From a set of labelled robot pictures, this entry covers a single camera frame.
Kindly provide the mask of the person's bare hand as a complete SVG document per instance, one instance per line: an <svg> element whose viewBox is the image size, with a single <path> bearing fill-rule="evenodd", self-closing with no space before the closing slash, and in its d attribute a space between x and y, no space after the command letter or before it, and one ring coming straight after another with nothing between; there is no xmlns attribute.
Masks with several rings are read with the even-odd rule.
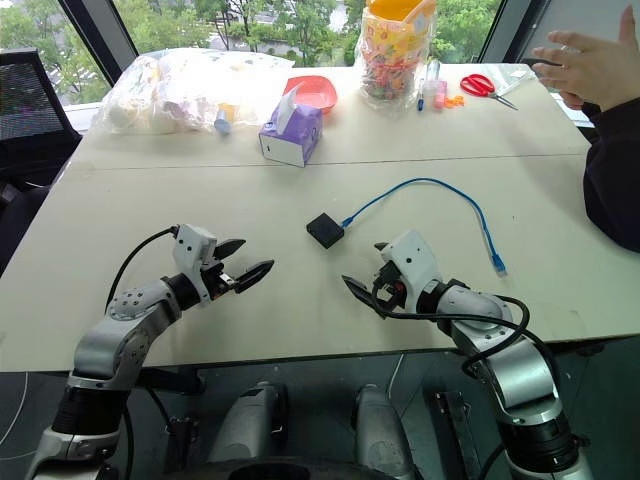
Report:
<svg viewBox="0 0 640 480"><path fill-rule="evenodd" d="M587 103L605 112L639 98L639 44L632 6L620 18L619 35L609 41L573 31L553 31L554 48L532 50L533 70L541 83L556 89L565 105L579 110Z"/></svg>

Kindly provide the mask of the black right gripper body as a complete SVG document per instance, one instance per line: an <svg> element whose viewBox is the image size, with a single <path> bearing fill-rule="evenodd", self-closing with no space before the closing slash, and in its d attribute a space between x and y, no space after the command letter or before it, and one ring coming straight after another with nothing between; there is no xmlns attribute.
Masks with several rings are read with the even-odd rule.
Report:
<svg viewBox="0 0 640 480"><path fill-rule="evenodd" d="M371 292L372 302L379 309L404 308L406 302L406 287L400 281L401 272L393 261L387 261L378 271L374 279ZM383 290L389 295L386 300L381 300L378 291Z"/></svg>

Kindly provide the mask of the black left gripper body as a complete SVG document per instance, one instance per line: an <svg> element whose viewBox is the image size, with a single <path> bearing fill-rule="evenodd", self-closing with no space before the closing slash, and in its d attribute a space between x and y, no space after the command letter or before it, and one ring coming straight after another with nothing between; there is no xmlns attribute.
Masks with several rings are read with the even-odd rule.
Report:
<svg viewBox="0 0 640 480"><path fill-rule="evenodd" d="M200 269L200 276L206 289L207 300L214 300L218 296L226 293L235 283L235 281L224 272L223 260L217 260L215 258L215 247L211 258L208 259Z"/></svg>

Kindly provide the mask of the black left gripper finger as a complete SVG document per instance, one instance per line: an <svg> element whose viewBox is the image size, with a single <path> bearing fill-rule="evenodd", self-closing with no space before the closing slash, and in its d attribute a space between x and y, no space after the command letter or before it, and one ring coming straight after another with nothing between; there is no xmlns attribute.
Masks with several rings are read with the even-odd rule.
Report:
<svg viewBox="0 0 640 480"><path fill-rule="evenodd" d="M259 283L274 266L274 260L265 260L250 267L245 273L235 279L233 290L240 294Z"/></svg>
<svg viewBox="0 0 640 480"><path fill-rule="evenodd" d="M233 255L245 243L246 241L244 239L228 239L217 243L215 247L215 258L217 260L224 260Z"/></svg>

